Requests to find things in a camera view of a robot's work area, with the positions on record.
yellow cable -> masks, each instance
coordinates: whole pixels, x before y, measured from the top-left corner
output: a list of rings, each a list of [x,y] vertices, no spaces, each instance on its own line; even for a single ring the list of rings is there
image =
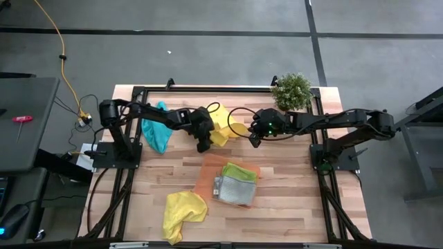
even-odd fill
[[[40,3],[37,0],[34,0],[34,2],[40,7],[40,10],[43,11],[43,13],[46,15],[46,17],[48,17],[49,21],[53,24],[54,29],[57,31],[57,34],[60,37],[60,41],[62,41],[62,55],[65,55],[64,54],[64,40],[63,40],[62,34],[60,34],[60,31],[57,28],[57,25],[55,25],[55,23],[52,20],[52,18],[48,15],[48,13],[45,11],[45,9],[43,9],[43,7],[40,5]],[[75,101],[77,102],[77,105],[78,105],[78,109],[80,110],[80,117],[86,117],[87,115],[83,112],[82,107],[80,106],[80,102],[77,99],[77,94],[75,93],[75,91],[72,88],[71,84],[69,84],[68,79],[64,75],[64,59],[62,59],[62,77],[63,77],[63,80],[68,85],[69,89],[71,90],[72,94],[74,95]]]

teal cloth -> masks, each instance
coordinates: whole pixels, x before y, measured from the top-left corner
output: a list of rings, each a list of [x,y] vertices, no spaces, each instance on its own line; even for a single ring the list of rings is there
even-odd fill
[[[157,103],[157,108],[168,110],[165,103],[160,101]],[[168,141],[172,135],[172,130],[167,128],[164,124],[152,120],[143,119],[141,121],[141,129],[145,135],[147,143],[150,147],[160,154],[164,154],[168,148]]]

computer mouse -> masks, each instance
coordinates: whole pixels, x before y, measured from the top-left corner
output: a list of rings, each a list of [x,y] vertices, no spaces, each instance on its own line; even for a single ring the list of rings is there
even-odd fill
[[[14,237],[28,213],[29,207],[25,204],[17,204],[12,207],[0,221],[0,239]]]

white paper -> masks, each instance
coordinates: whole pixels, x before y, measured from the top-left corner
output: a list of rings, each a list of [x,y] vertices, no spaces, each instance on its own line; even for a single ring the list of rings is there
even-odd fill
[[[84,153],[85,151],[91,150],[91,144],[83,144],[80,152]],[[77,159],[77,165],[80,167],[83,167],[85,169],[91,170],[92,172],[95,172],[96,169],[92,168],[94,160],[92,160],[89,156],[80,154]]]

black floor stripe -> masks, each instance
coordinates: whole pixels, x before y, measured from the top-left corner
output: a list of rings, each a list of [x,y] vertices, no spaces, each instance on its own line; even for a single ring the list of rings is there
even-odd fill
[[[348,39],[443,39],[443,34],[317,33],[316,36]]]
[[[234,37],[310,37],[309,32],[273,31],[199,31],[199,30],[101,30],[60,28],[64,35],[182,35],[182,36],[234,36]],[[0,33],[57,34],[53,28],[0,27]]]
[[[312,12],[311,3],[309,0],[305,0],[305,6],[306,6],[306,14],[307,14],[307,21],[309,24],[309,30],[311,31],[312,34],[311,36],[312,50],[314,51],[314,59],[316,62],[318,83],[320,84],[320,86],[327,86],[325,69],[323,68],[323,61],[321,60],[320,44],[318,44],[316,23],[314,21],[314,14]]]
[[[311,37],[310,32],[280,31],[207,31],[207,30],[106,30],[62,28],[65,35],[189,35],[189,36],[234,36],[234,37]],[[0,33],[57,34],[53,28],[0,27]],[[443,34],[388,34],[388,33],[322,33],[314,32],[317,38],[343,39],[443,39]]]

